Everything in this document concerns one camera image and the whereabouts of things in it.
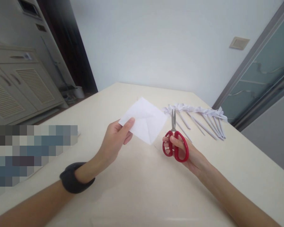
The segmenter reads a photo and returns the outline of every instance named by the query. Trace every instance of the louvered cabinet door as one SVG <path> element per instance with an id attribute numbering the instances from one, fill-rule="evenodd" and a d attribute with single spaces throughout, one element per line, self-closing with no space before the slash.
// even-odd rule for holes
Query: louvered cabinet door
<path id="1" fill-rule="evenodd" d="M 0 125 L 7 125 L 30 114 L 36 108 L 0 70 Z"/>
<path id="2" fill-rule="evenodd" d="M 0 64 L 0 68 L 37 110 L 62 102 L 62 96 L 39 63 Z"/>

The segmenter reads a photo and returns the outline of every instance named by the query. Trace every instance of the scissor blade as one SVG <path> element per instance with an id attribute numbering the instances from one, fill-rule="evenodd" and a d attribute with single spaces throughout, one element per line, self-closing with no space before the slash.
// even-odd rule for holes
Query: scissor blade
<path id="1" fill-rule="evenodd" d="M 172 113 L 171 113 L 171 127 L 172 127 L 172 129 L 176 129 L 175 122 L 176 122 L 176 111 L 172 110 Z"/>

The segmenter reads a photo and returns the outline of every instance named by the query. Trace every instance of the white bucket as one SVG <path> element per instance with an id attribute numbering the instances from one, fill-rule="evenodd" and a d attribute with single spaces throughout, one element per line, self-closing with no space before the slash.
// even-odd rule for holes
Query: white bucket
<path id="1" fill-rule="evenodd" d="M 77 86 L 76 89 L 74 89 L 74 95 L 76 98 L 84 98 L 85 96 L 82 87 Z"/>

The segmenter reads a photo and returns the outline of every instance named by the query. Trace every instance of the drawer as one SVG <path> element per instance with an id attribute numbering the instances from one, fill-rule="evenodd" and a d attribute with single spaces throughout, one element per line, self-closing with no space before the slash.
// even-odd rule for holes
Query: drawer
<path id="1" fill-rule="evenodd" d="M 38 62 L 33 52 L 0 49 L 0 63 L 33 63 Z"/>

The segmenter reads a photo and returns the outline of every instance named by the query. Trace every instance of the person's right hand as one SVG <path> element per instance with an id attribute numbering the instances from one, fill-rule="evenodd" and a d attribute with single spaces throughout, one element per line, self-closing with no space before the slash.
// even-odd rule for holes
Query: person's right hand
<path id="1" fill-rule="evenodd" d="M 168 148 L 169 147 L 168 140 L 169 140 L 169 137 L 162 138 L 162 141 L 165 142 L 164 147 L 166 147 L 165 148 L 166 153 L 170 152 Z M 179 158 L 184 159 L 185 158 L 185 151 L 184 151 L 185 146 L 184 146 L 184 143 L 181 137 L 179 137 L 179 139 L 176 139 L 174 136 L 171 136 L 170 141 L 172 142 L 174 146 L 179 147 Z M 201 154 L 201 152 L 199 152 L 187 138 L 186 138 L 186 142 L 187 142 L 188 150 L 189 150 L 189 158 L 186 162 L 182 162 L 182 164 L 186 168 L 188 168 L 194 175 L 199 177 L 201 173 L 205 172 L 210 167 L 210 163 L 205 158 L 205 156 Z"/>

